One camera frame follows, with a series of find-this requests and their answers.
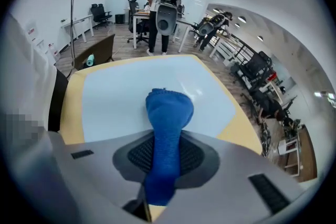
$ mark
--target yellow board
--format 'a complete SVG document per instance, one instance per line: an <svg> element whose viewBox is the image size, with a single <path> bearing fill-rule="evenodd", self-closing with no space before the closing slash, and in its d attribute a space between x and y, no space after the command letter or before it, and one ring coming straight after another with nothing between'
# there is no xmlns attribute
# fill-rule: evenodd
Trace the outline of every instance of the yellow board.
<svg viewBox="0 0 336 224"><path fill-rule="evenodd" d="M127 65L128 63L133 63L137 61L150 61L157 58L182 56L192 57L194 60L198 61L219 83L219 85L223 89L223 92L229 97L229 99L235 106L235 116L229 122L229 124L221 131L221 133L217 135L217 138L240 146L244 146L260 155L263 149L261 147L258 135L256 134L249 119L247 118L237 101L227 90L227 88L221 83L221 81L210 71L210 69L208 69L205 64L203 64L196 56L193 55L168 55L132 58L128 60L105 63L74 73L71 76L67 87L61 113L60 133L65 141L65 144L78 144L85 142L82 127L82 92L84 81L88 74L100 69L119 65Z"/></svg>

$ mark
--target black pants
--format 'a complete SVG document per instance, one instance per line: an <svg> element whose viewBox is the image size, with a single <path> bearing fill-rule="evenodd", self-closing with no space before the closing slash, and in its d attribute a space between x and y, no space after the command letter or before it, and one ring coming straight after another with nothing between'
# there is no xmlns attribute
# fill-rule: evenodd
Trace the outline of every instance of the black pants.
<svg viewBox="0 0 336 224"><path fill-rule="evenodd" d="M58 132L61 112L63 106L63 99L65 96L65 91L67 90L68 80L58 69L56 74L56 82L51 97L50 109L49 109L49 120L48 120L48 130Z"/></svg>
<svg viewBox="0 0 336 224"><path fill-rule="evenodd" d="M158 34L158 29L156 28L156 12L151 12L149 14L149 40L148 46L149 51L154 52L156 36ZM167 52L169 42L169 36L162 35L162 52Z"/></svg>
<svg viewBox="0 0 336 224"><path fill-rule="evenodd" d="M201 43L203 41L202 45L200 46L201 50L204 50L204 48L206 47L206 45L208 45L208 43L216 35L216 33L217 33L217 29L214 29L206 37L205 36L200 36L198 38L197 43Z"/></svg>

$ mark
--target trash can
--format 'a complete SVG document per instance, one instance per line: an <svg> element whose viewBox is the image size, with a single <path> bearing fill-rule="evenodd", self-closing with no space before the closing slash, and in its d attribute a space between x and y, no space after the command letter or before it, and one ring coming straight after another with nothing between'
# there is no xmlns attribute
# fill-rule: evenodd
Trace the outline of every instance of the trash can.
<svg viewBox="0 0 336 224"><path fill-rule="evenodd" d="M116 14L116 24L124 24L125 23L125 14Z"/></svg>

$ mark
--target office chair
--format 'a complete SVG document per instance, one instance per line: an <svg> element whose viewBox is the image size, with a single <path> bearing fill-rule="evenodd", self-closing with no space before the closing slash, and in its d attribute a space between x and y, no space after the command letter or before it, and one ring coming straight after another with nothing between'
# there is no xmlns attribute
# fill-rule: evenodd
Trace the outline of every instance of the office chair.
<svg viewBox="0 0 336 224"><path fill-rule="evenodd" d="M136 29L133 29L133 15L136 13L135 7L138 6L137 2L133 1L128 1L130 5L130 14L131 14L131 19L129 21L129 26L128 29L132 33L133 31L136 31L138 33L138 36L136 37L136 43L140 41L145 41L148 43L148 38L143 37L142 34L146 32L149 32L149 22L148 20L142 20L140 23L138 23L136 26ZM130 42L130 40L133 40L134 38L128 38L127 43Z"/></svg>
<svg viewBox="0 0 336 224"><path fill-rule="evenodd" d="M235 65L236 69L239 69L243 75L239 76L238 71L235 70L233 72L234 76L236 77L236 80L233 83L236 83L237 80L241 82L242 85L245 85L245 82L243 81L243 77L245 77L251 84L259 84L262 86L262 79L266 79L270 74L270 66L269 62L271 62L270 58L262 52L262 54L254 53L252 58L244 65Z"/></svg>
<svg viewBox="0 0 336 224"><path fill-rule="evenodd" d="M239 105L246 105L250 108L250 116L249 119L252 119L253 117L258 119L258 112L256 110L255 105L259 105L264 110L268 110L269 108L269 102L271 102L268 95L261 92L259 89L252 89L248 91L249 95L251 96L252 100L247 97L244 93L240 94L241 97L244 97L246 99L245 102L240 103Z"/></svg>
<svg viewBox="0 0 336 224"><path fill-rule="evenodd" d="M189 32L193 32L195 35L199 36L198 29L208 20L209 18L204 17L199 24L194 22L195 25L191 25L193 29L189 30Z"/></svg>
<svg viewBox="0 0 336 224"><path fill-rule="evenodd" d="M108 18L112 17L112 15L110 15L110 12L105 12L103 4L92 4L91 13L93 14L93 21L96 22L98 25L104 25L105 27L109 23L107 21Z"/></svg>

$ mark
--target black mesh panel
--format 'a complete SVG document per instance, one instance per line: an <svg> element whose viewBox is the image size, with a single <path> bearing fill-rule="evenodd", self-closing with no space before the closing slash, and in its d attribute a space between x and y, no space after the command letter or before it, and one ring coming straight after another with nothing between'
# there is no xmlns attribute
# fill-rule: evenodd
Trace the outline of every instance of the black mesh panel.
<svg viewBox="0 0 336 224"><path fill-rule="evenodd" d="M128 159L146 174L152 168L154 136L128 152ZM187 139L180 138L181 176L199 167L204 160L204 152Z"/></svg>

